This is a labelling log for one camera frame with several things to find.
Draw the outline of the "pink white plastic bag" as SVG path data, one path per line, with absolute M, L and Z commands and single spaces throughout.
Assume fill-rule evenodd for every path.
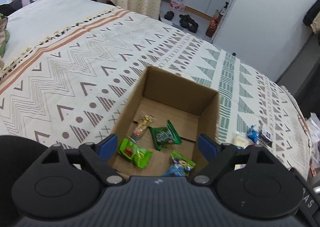
M 185 4 L 183 0 L 171 0 L 170 7 L 177 11 L 185 11 Z

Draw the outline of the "bright green snack pack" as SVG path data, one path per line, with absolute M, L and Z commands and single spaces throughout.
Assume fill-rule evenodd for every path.
M 146 150 L 126 138 L 122 140 L 118 153 L 138 168 L 145 168 L 153 155 L 152 151 Z

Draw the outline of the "dark green snack pack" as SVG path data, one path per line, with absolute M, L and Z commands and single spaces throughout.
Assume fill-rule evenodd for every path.
M 180 145 L 182 140 L 170 120 L 165 127 L 149 127 L 156 150 L 160 151 L 165 144 Z

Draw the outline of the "black shoes pile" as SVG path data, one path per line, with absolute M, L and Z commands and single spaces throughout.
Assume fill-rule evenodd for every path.
M 173 11 L 168 11 L 165 15 L 164 18 L 168 21 L 171 21 L 174 18 L 175 14 Z M 187 29 L 191 33 L 197 33 L 199 24 L 193 20 L 189 15 L 179 15 L 180 17 L 180 26 L 184 29 Z

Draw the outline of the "small blue snack pack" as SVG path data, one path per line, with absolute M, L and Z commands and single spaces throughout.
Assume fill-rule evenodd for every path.
M 167 172 L 163 175 L 164 177 L 185 177 L 187 171 L 181 164 L 171 164 Z

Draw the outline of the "green purple candy pack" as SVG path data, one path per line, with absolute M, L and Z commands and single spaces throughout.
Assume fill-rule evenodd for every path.
M 175 167 L 183 169 L 184 174 L 190 173 L 196 166 L 196 163 L 190 159 L 187 159 L 180 153 L 173 151 L 171 153 L 172 163 Z

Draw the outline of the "blue candy wrapper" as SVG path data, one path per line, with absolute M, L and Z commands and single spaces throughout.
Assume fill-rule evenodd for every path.
M 247 137 L 250 139 L 254 144 L 258 143 L 259 140 L 259 132 L 255 129 L 255 126 L 252 125 L 247 131 Z

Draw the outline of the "clear colourful candy pack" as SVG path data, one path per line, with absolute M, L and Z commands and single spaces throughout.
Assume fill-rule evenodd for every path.
M 142 113 L 133 131 L 128 135 L 129 139 L 134 143 L 138 143 L 146 133 L 147 129 L 150 127 L 154 119 L 155 118 L 153 116 Z

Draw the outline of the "black white snack pack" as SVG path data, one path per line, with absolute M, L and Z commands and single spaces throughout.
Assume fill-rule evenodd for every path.
M 259 141 L 262 142 L 266 147 L 272 148 L 273 133 L 271 128 L 265 123 L 262 123 L 259 127 Z

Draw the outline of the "hanging dark jackets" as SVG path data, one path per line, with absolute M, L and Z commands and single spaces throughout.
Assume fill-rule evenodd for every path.
M 303 18 L 303 23 L 310 27 L 314 34 L 319 34 L 319 4 L 317 0 Z

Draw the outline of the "white long cracker pack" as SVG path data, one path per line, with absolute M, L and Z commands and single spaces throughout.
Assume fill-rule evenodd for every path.
M 233 133 L 232 144 L 238 149 L 245 149 L 251 144 L 250 140 L 238 132 Z

